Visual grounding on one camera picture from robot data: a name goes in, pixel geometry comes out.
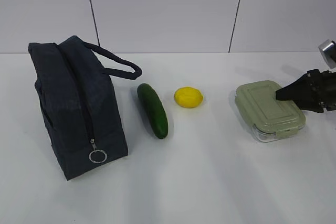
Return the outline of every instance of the food container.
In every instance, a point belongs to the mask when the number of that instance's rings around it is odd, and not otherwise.
[[[291,137],[306,124],[306,117],[293,101],[278,101],[281,86],[273,81],[245,84],[236,90],[235,102],[244,121],[261,142]]]

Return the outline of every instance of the bag handle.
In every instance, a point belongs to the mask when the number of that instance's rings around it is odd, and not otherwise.
[[[136,64],[127,61],[127,60],[123,60],[121,58],[119,58],[118,56],[116,56],[115,54],[111,53],[110,51],[107,51],[106,49],[91,44],[91,43],[87,43],[84,42],[84,46],[86,46],[87,48],[91,49],[92,51],[95,51],[96,53],[109,58],[111,60],[114,60],[115,62],[122,64],[122,65],[126,65],[129,66],[131,68],[134,69],[134,72],[127,72],[127,71],[123,71],[123,70],[119,70],[119,69],[113,69],[113,68],[104,68],[103,73],[108,74],[110,76],[117,76],[120,78],[125,78],[125,79],[130,79],[130,80],[135,80],[137,77],[139,77],[140,75],[142,75],[142,70],[141,68],[139,68]]]

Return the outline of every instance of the lunch bag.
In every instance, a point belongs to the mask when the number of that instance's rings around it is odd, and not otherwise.
[[[77,36],[59,45],[30,43],[28,51],[45,126],[66,179],[128,155],[110,76],[135,80],[142,70]],[[105,68],[93,51],[134,72]]]

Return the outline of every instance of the yellow lemon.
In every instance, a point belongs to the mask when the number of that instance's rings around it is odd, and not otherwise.
[[[202,103],[203,96],[198,89],[183,87],[175,92],[174,99],[181,107],[194,108]]]

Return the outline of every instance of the zipper pull ring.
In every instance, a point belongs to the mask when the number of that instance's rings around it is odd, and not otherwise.
[[[101,164],[101,163],[104,163],[104,162],[107,160],[107,154],[106,154],[106,152],[103,151],[103,150],[98,150],[98,149],[97,149],[97,146],[96,146],[96,144],[95,144],[93,138],[90,139],[90,143],[91,143],[92,148],[93,148],[93,151],[90,152],[90,154],[89,154],[89,159],[90,159],[90,161],[93,162],[93,163],[95,163],[95,164]],[[93,159],[92,159],[91,155],[92,155],[93,153],[96,153],[96,152],[101,152],[102,154],[104,154],[104,159],[103,159],[103,161],[97,161],[97,160],[93,160]]]

